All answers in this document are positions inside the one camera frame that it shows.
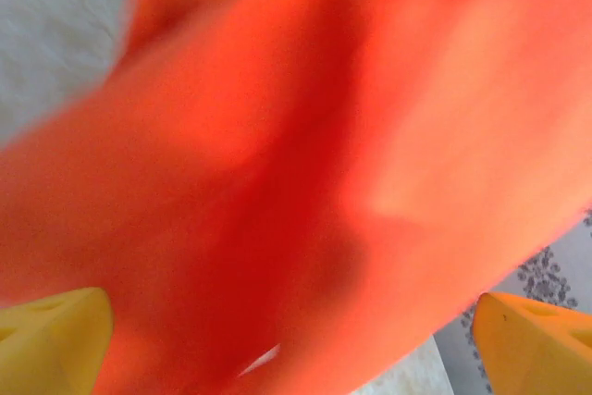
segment orange sleeve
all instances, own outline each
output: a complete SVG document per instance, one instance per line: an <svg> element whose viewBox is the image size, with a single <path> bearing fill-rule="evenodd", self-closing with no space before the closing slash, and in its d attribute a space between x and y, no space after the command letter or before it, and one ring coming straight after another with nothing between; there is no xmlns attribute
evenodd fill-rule
<svg viewBox="0 0 592 395"><path fill-rule="evenodd" d="M588 0L138 0L105 84L0 154L0 296L104 287L97 393L347 393L591 202L591 26Z"/></svg>

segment yellow object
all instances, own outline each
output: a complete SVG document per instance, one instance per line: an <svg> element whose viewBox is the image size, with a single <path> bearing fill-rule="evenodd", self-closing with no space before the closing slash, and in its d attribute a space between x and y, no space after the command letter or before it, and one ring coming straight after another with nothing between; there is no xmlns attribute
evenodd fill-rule
<svg viewBox="0 0 592 395"><path fill-rule="evenodd" d="M473 335L496 395L592 393L592 316L504 293L476 306Z"/></svg>
<svg viewBox="0 0 592 395"><path fill-rule="evenodd" d="M90 394L112 332L101 289L0 310L0 394Z"/></svg>

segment floor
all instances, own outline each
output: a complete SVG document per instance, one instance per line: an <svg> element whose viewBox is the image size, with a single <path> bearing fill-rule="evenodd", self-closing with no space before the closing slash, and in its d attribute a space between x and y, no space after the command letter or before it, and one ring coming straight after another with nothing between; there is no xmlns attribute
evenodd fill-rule
<svg viewBox="0 0 592 395"><path fill-rule="evenodd" d="M0 148L102 80L117 56L126 0L0 0ZM429 339L360 395L451 395Z"/></svg>

